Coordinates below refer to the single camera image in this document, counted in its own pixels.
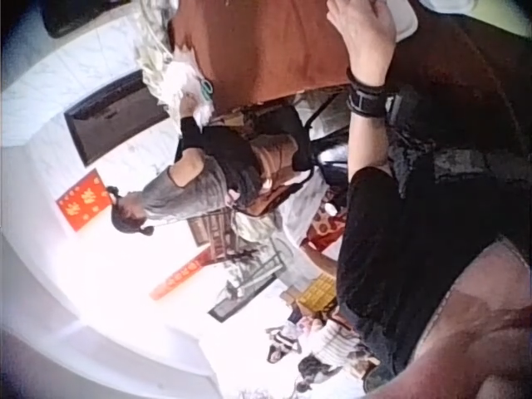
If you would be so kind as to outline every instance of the white shirt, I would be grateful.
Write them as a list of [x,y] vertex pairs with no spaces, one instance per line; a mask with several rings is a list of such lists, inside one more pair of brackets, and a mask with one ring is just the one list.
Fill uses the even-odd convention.
[[360,337],[355,332],[327,320],[325,326],[311,336],[311,352],[324,364],[342,367],[359,342]]

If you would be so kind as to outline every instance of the floor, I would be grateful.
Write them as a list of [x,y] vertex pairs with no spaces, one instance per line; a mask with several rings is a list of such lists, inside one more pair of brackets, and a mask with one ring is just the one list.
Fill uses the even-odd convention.
[[[225,398],[295,399],[290,396],[298,376],[298,362],[307,354],[305,342],[302,342],[302,355],[292,354],[274,365],[266,362],[269,341],[264,330],[281,325],[290,313],[279,298],[284,289],[286,285],[277,280],[244,310],[225,322],[223,328],[216,333],[205,334],[200,340]],[[244,391],[248,392],[247,396],[242,396]],[[260,396],[260,392],[267,392],[270,397]],[[355,399],[361,396],[362,382],[347,372],[341,372],[299,397]]]

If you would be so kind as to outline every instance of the gray shirt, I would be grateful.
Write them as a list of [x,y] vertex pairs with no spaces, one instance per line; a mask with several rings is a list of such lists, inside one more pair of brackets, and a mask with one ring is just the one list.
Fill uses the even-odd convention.
[[163,171],[140,193],[149,219],[178,221],[225,207],[225,176],[212,156],[205,157],[203,170],[185,187],[176,185],[169,172]]

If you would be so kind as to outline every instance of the striped shirt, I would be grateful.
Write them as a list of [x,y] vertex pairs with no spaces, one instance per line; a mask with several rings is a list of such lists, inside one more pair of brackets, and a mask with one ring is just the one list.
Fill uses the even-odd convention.
[[347,363],[349,353],[355,351],[360,337],[335,321],[327,320],[311,340],[311,352],[320,362],[332,367],[342,367]]
[[284,326],[271,336],[272,344],[283,348],[284,351],[292,351],[302,333],[303,331],[296,324],[287,320]]

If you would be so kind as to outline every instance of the chinese character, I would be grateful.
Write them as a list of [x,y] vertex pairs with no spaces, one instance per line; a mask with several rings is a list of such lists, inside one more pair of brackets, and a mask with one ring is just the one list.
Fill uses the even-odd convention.
[[68,204],[66,206],[66,213],[69,214],[70,216],[74,216],[76,214],[79,214],[80,213],[80,205],[78,205],[77,203],[72,203],[72,204]]
[[85,190],[81,197],[86,204],[92,204],[96,200],[96,196],[91,189]]

